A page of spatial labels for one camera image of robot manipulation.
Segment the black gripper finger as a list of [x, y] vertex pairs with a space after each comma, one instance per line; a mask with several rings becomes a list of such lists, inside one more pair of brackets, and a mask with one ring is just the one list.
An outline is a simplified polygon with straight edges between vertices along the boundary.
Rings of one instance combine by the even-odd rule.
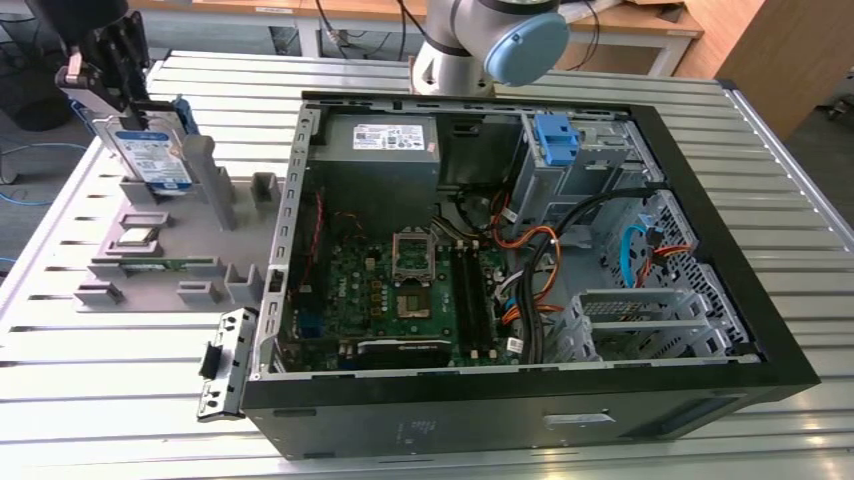
[[146, 73], [153, 65], [141, 12], [129, 12], [103, 29], [105, 79], [125, 104], [150, 100]]
[[74, 49], [57, 74], [57, 86], [91, 114], [118, 117], [126, 130], [143, 131], [149, 127], [139, 109], [139, 103], [149, 100], [145, 70], [115, 48], [109, 50], [107, 68], [102, 69]]

